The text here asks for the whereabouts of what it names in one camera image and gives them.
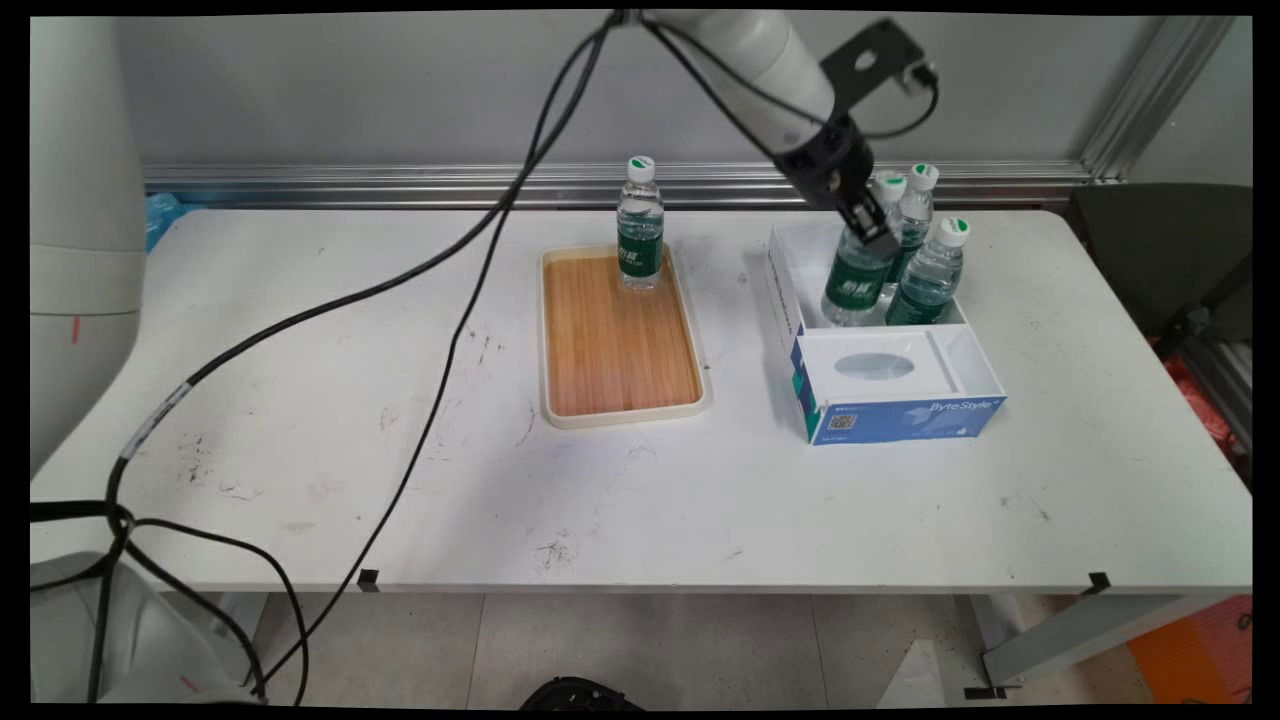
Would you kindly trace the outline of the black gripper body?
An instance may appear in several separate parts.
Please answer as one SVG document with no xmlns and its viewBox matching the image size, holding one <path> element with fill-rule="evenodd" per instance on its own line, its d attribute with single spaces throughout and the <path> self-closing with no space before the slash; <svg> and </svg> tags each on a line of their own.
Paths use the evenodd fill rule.
<svg viewBox="0 0 1280 720">
<path fill-rule="evenodd" d="M 812 206 L 851 210 L 868 195 L 874 156 L 850 115 L 836 115 L 801 146 L 774 158 L 782 174 Z"/>
</svg>

